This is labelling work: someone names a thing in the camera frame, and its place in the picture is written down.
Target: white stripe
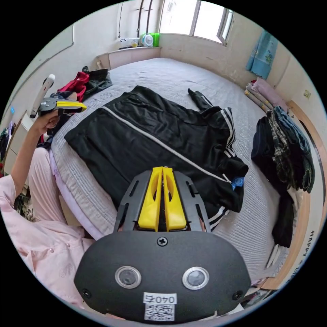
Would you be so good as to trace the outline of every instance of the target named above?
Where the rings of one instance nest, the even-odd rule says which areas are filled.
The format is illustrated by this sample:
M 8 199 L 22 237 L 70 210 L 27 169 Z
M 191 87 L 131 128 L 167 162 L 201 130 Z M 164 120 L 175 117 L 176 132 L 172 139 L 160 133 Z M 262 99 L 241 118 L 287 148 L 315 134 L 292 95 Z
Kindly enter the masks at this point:
M 204 100 L 205 102 L 208 103 L 209 106 L 213 107 L 213 105 L 212 105 L 211 103 L 209 103 L 209 101 L 205 98 L 204 95 L 202 95 L 201 97 L 203 98 L 203 100 Z
M 230 210 L 227 210 L 226 212 L 225 212 L 225 214 L 222 216 L 222 217 L 224 217 L 224 216 L 226 216 L 228 213 L 229 213 L 229 211 Z M 211 230 L 213 230 L 220 222 L 221 222 L 221 220 L 222 220 L 222 217 L 218 220 L 218 221 L 216 221 L 214 224 L 212 224 L 211 226 L 210 226 L 210 229 Z
M 211 222 L 211 221 L 215 220 L 216 218 L 218 218 L 222 214 L 222 212 L 224 210 L 225 210 L 225 207 L 220 207 L 219 210 L 218 210 L 218 212 L 213 217 L 211 217 L 210 219 L 208 219 L 208 221 Z
M 232 157 L 236 157 L 235 151 L 234 151 L 234 149 L 232 148 L 231 145 L 227 146 L 226 149 L 230 152 Z
M 161 145 L 163 148 L 165 148 L 166 150 L 168 150 L 169 152 L 171 152 L 172 154 L 174 154 L 176 157 L 179 157 L 180 159 L 184 160 L 185 162 L 189 163 L 190 165 L 192 165 L 193 167 L 197 168 L 198 170 L 202 171 L 203 173 L 212 176 L 218 180 L 221 180 L 223 182 L 226 183 L 232 183 L 224 174 L 223 176 L 225 177 L 225 179 L 218 177 L 217 175 L 212 174 L 211 172 L 203 169 L 202 167 L 198 166 L 197 164 L 195 164 L 194 162 L 192 162 L 191 160 L 187 159 L 186 157 L 184 157 L 183 155 L 181 155 L 180 153 L 178 153 L 177 151 L 175 151 L 174 149 L 170 148 L 169 146 L 167 146 L 166 144 L 164 144 L 163 142 L 161 142 L 160 140 L 158 140 L 157 138 L 155 138 L 153 135 L 141 130 L 140 128 L 134 126 L 132 123 L 130 123 L 129 121 L 119 117 L 117 114 L 115 114 L 113 111 L 111 111 L 109 108 L 107 107 L 101 107 L 102 109 L 107 110 L 109 113 L 111 113 L 115 118 L 117 118 L 118 120 L 120 120 L 121 122 L 123 122 L 124 124 L 126 124 L 127 126 L 131 127 L 132 129 L 136 130 L 137 132 L 143 134 L 144 136 L 146 136 L 147 138 L 151 139 L 152 141 L 156 142 L 157 144 Z
M 228 151 L 225 150 L 224 153 L 225 153 L 229 158 L 232 157 Z
M 226 124 L 227 124 L 227 126 L 229 128 L 229 131 L 230 131 L 230 134 L 229 134 L 229 137 L 228 137 L 228 140 L 227 140 L 227 143 L 226 143 L 228 145 L 228 144 L 230 144 L 230 139 L 233 136 L 233 128 L 232 128 L 232 125 L 230 124 L 230 122 L 229 122 L 229 120 L 228 120 L 228 118 L 227 118 L 227 116 L 226 116 L 226 114 L 224 112 L 224 109 L 222 109 L 220 112 L 221 112 L 222 116 L 225 118 Z
M 232 122 L 232 129 L 233 129 L 233 143 L 235 142 L 235 127 L 234 127 L 234 120 L 233 120 L 233 116 L 229 110 L 229 108 L 226 108 L 225 109 L 226 112 L 227 112 L 227 115 L 229 116 L 229 118 L 231 119 L 231 122 Z

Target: windowsill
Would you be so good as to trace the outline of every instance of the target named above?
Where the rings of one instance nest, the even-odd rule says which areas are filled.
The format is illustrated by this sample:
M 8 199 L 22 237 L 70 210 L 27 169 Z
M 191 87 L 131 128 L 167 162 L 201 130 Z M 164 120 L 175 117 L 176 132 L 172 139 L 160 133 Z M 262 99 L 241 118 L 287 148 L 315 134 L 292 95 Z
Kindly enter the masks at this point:
M 200 36 L 194 36 L 194 35 L 189 35 L 189 34 L 178 34 L 178 33 L 160 33 L 160 34 L 182 35 L 182 36 L 194 37 L 194 38 L 198 38 L 198 39 L 201 39 L 201 40 L 206 40 L 206 41 L 209 41 L 209 42 L 213 42 L 215 44 L 219 44 L 219 45 L 221 45 L 223 47 L 226 47 L 227 46 L 227 43 L 228 43 L 228 42 L 226 42 L 226 44 L 223 44 L 223 43 L 218 42 L 218 41 L 213 41 L 213 40 L 211 40 L 209 38 L 200 37 Z

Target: red clothing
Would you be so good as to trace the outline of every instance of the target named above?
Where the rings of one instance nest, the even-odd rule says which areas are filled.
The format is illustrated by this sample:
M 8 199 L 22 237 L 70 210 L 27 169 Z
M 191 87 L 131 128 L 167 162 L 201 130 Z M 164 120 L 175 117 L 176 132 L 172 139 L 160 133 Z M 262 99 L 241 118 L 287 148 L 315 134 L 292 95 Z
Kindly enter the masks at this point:
M 78 72 L 75 79 L 70 81 L 63 88 L 59 89 L 58 92 L 72 91 L 77 93 L 77 101 L 83 100 L 83 95 L 86 91 L 85 84 L 89 81 L 90 76 L 83 72 Z

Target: jacket zipper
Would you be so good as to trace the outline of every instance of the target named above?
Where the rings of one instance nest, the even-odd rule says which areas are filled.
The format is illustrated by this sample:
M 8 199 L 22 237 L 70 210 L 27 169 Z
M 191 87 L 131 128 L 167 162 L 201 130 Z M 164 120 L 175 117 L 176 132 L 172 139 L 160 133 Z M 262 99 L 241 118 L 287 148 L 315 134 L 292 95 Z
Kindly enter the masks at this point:
M 203 173 L 214 177 L 220 181 L 226 182 L 231 184 L 232 182 L 226 177 L 225 174 L 222 174 L 224 178 L 221 178 L 215 174 L 212 174 L 211 172 L 203 169 L 202 167 L 198 166 L 196 163 L 194 163 L 193 161 L 187 159 L 186 157 L 184 157 L 183 155 L 181 155 L 180 153 L 178 153 L 177 151 L 175 151 L 174 149 L 172 149 L 171 147 L 169 147 L 168 145 L 164 144 L 163 142 L 161 142 L 160 140 L 158 140 L 156 137 L 154 137 L 153 135 L 141 130 L 140 128 L 136 127 L 135 125 L 133 125 L 132 123 L 130 123 L 129 121 L 127 121 L 126 119 L 121 118 L 120 116 L 118 116 L 117 114 L 115 114 L 112 110 L 110 110 L 107 107 L 101 107 L 102 109 L 107 110 L 111 115 L 113 115 L 115 118 L 117 118 L 118 120 L 120 120 L 122 123 L 126 124 L 127 126 L 131 127 L 132 129 L 136 130 L 137 132 L 143 134 L 144 136 L 146 136 L 147 138 L 149 138 L 150 140 L 156 142 L 157 144 L 159 144 L 160 146 L 162 146 L 163 148 L 165 148 L 166 150 L 168 150 L 169 152 L 171 152 L 172 154 L 176 155 L 177 157 L 179 157 L 180 159 L 182 159 L 183 161 L 189 163 L 190 165 L 192 165 L 193 167 L 197 168 L 198 170 L 202 171 Z

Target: cable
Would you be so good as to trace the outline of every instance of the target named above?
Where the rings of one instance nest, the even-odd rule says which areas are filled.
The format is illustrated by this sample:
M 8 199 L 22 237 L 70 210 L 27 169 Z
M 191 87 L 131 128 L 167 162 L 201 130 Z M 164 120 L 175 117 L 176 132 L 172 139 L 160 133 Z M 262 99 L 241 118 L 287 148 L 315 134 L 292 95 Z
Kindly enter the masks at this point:
M 137 24 L 137 37 L 140 37 L 140 25 L 141 25 L 141 15 L 142 15 L 142 9 L 143 9 L 143 2 L 144 0 L 141 1 L 141 6 L 140 6 L 140 11 L 139 11 L 139 21 Z
M 147 13 L 147 22 L 146 22 L 146 33 L 149 32 L 149 22 L 150 22 L 150 13 L 151 13 L 152 0 L 150 0 L 149 11 Z
M 124 2 L 122 2 L 122 6 L 120 7 L 120 17 L 119 17 L 119 25 L 118 25 L 118 38 L 120 38 L 120 21 L 122 19 L 123 4 L 124 4 Z

